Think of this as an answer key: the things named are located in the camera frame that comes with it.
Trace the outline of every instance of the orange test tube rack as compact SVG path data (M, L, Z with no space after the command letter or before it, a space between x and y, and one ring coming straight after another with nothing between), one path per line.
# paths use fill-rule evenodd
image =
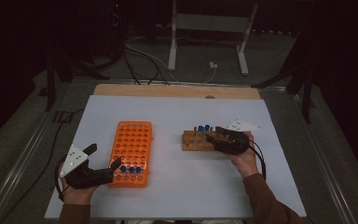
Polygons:
M117 125L110 162L121 157L109 188L145 188L149 172L152 123L149 121L121 121Z

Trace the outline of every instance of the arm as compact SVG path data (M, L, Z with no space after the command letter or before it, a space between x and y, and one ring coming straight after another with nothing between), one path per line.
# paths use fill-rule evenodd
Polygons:
M250 140L254 140L251 133L246 134ZM231 158L242 176L255 223L302 223L298 214L276 200L263 176L258 172L255 153L251 149L240 155L226 155Z
M61 178L63 202L60 224L88 224L90 222L91 197L98 187L89 189L68 188L65 178Z

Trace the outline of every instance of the table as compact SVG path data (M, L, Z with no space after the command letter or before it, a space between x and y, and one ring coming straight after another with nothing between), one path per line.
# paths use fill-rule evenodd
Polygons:
M269 112L256 89L109 84L99 85L89 98L74 145L83 148L97 143L98 150L89 157L89 167L106 168L118 122L151 121L154 136L149 163L151 175L144 189L99 187L92 198L91 216L108 219L252 217L241 177L226 156L181 149L183 130L206 123L228 125L234 119L262 127L261 131L254 131L254 136L265 156L268 184L282 203L305 217ZM61 208L55 191L45 218L58 218Z

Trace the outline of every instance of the dark background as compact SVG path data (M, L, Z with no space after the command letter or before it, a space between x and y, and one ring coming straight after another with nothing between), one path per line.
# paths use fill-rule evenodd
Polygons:
M88 8L83 13L94 15L97 21L106 7L102 7L104 1L95 2L94 7L84 7L85 1L0 0L0 128L34 89L32 78L46 69L49 41L78 59L106 53L95 43L109 34L80 28L91 21L80 21L76 14L76 9ZM232 0L238 6L224 10L216 7L221 2L183 0L178 9L191 12L202 5L205 13L234 16L249 11L243 9L248 7L242 1ZM171 22L170 1L118 3L122 19L150 37L156 35L156 23ZM358 1L263 1L254 32L269 31L298 35L283 70L311 61L313 83L321 88L358 160Z

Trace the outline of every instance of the wrist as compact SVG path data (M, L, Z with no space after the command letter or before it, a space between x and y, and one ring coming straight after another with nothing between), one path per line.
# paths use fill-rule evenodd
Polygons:
M66 204L88 205L91 203L91 196L85 194L64 193L63 202Z
M237 169L240 172L242 179L244 179L250 175L259 174L256 165L237 167Z

